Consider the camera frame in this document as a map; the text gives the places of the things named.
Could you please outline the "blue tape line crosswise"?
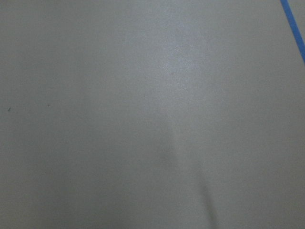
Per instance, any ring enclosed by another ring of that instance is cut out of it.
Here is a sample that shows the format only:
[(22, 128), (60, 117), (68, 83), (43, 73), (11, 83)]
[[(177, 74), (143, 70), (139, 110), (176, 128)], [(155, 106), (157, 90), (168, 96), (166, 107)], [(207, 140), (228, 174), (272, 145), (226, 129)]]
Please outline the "blue tape line crosswise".
[(301, 58), (303, 60), (303, 62), (305, 62), (305, 43), (303, 40), (303, 37), (301, 35), (301, 32), (298, 28), (297, 22), (295, 20), (294, 14), (292, 12), (292, 9), (290, 7), (290, 4), (288, 2), (288, 0), (280, 0), (283, 11), (286, 15), (288, 24), (290, 26), (290, 29), (292, 31), (292, 34), (294, 36), (296, 45), (298, 47), (299, 53), (301, 55)]

